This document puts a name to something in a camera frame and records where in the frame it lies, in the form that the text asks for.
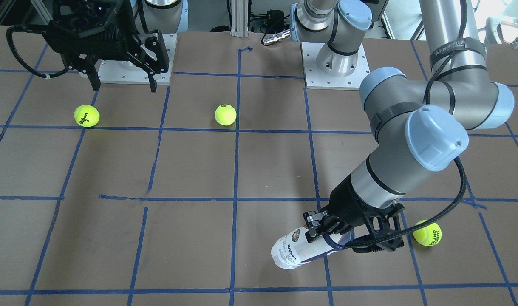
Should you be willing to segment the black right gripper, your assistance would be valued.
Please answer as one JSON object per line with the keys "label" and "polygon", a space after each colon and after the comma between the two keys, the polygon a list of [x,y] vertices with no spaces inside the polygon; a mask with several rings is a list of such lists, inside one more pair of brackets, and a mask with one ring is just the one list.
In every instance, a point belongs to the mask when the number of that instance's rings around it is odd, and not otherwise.
{"label": "black right gripper", "polygon": [[85,74],[94,91],[101,88],[95,68],[98,60],[129,61],[147,74],[152,93],[157,91],[156,76],[169,71],[169,54],[161,31],[138,34],[133,6],[130,0],[101,0],[98,15],[102,17],[97,55],[63,54],[63,64],[68,70]]}

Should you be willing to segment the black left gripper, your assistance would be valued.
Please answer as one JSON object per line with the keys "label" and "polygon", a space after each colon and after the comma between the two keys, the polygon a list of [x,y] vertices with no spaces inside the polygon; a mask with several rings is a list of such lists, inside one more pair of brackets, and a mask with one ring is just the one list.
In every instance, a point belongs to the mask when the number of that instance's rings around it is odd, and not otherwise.
{"label": "black left gripper", "polygon": [[329,196],[327,210],[303,213],[308,232],[307,242],[313,243],[324,234],[346,234],[354,227],[379,217],[380,210],[368,205],[356,194],[351,176],[347,176]]}

